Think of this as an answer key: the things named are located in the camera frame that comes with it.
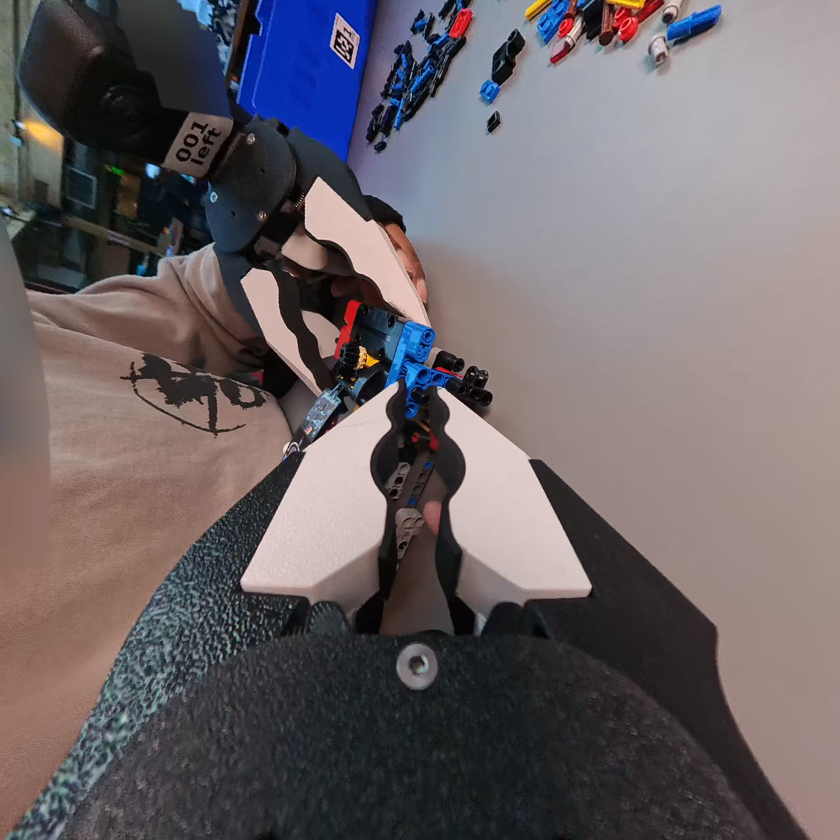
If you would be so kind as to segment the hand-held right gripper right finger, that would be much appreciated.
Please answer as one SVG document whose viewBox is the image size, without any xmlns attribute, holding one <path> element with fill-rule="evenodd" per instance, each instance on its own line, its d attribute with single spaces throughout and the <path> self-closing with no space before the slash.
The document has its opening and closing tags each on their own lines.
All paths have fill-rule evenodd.
<svg viewBox="0 0 840 840">
<path fill-rule="evenodd" d="M 579 600 L 592 583 L 530 457 L 444 388 L 430 431 L 443 496 L 435 570 L 456 634 L 501 604 Z"/>
</svg>

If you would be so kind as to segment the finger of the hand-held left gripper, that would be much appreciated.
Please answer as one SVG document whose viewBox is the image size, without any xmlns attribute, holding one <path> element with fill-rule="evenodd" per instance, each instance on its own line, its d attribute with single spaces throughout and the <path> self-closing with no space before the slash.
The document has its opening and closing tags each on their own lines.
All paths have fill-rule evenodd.
<svg viewBox="0 0 840 840">
<path fill-rule="evenodd" d="M 241 286 L 276 356 L 314 395 L 333 388 L 339 328 L 319 313 L 301 310 L 296 279 L 283 271 L 253 268 Z"/>
<path fill-rule="evenodd" d="M 431 323 L 382 224 L 365 217 L 322 177 L 303 197 L 302 221 L 280 253 L 295 267 L 359 277 L 390 309 L 411 321 Z"/>
</svg>

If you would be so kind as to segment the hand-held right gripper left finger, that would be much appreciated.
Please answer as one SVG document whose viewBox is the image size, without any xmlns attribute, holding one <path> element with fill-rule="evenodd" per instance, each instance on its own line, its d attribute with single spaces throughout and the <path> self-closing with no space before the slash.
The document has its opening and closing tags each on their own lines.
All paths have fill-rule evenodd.
<svg viewBox="0 0 840 840">
<path fill-rule="evenodd" d="M 406 387 L 388 385 L 300 456 L 294 477 L 240 579 L 243 592 L 335 602 L 346 613 L 396 577 L 393 502 Z"/>
</svg>

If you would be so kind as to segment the lego car model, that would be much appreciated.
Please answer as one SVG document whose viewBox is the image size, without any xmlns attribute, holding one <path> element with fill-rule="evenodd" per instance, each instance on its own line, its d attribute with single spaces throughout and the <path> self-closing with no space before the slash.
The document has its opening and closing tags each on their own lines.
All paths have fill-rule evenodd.
<svg viewBox="0 0 840 840">
<path fill-rule="evenodd" d="M 396 557 L 402 560 L 423 526 L 421 498 L 433 473 L 438 439 L 431 430 L 429 389 L 461 386 L 466 363 L 434 349 L 435 331 L 357 301 L 347 305 L 333 355 L 332 386 L 323 391 L 283 451 L 302 452 L 386 386 L 406 386 L 405 421 L 397 465 L 385 482 L 395 503 Z"/>
</svg>

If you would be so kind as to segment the pile of mixed lego pieces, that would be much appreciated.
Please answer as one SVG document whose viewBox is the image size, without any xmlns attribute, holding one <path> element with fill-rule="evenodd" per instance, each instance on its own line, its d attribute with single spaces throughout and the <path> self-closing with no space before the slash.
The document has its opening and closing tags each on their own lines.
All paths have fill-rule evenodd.
<svg viewBox="0 0 840 840">
<path fill-rule="evenodd" d="M 640 5 L 602 2 L 602 20 L 598 27 L 594 26 L 593 13 L 585 14 L 580 5 L 578 13 L 572 17 L 564 15 L 559 22 L 557 41 L 552 47 L 549 60 L 552 64 L 559 63 L 573 51 L 583 35 L 596 36 L 602 47 L 613 44 L 624 46 L 636 37 L 645 20 L 661 12 L 663 30 L 657 32 L 647 46 L 651 66 L 660 68 L 673 47 L 714 28 L 722 15 L 722 5 L 716 4 L 682 17 L 683 5 L 683 2 L 642 2 Z"/>
</svg>

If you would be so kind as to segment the person's left hand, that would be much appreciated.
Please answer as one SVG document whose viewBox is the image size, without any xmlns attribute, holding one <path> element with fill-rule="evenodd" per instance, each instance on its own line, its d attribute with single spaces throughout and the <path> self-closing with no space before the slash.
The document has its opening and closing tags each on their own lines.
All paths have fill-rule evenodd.
<svg viewBox="0 0 840 840">
<path fill-rule="evenodd" d="M 428 298 L 425 271 L 414 246 L 398 224 L 389 223 L 383 224 L 382 226 L 392 241 L 395 252 L 402 261 L 403 267 L 411 279 L 421 302 L 426 307 Z"/>
</svg>

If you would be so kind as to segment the pile of black blue pins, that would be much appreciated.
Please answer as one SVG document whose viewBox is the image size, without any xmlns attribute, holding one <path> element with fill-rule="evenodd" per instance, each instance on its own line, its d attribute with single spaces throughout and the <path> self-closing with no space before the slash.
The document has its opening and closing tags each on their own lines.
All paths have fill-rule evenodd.
<svg viewBox="0 0 840 840">
<path fill-rule="evenodd" d="M 471 1 L 442 2 L 437 12 L 422 6 L 408 36 L 393 50 L 393 61 L 371 111 L 365 142 L 375 154 L 435 98 L 455 58 L 466 46 L 474 11 Z"/>
</svg>

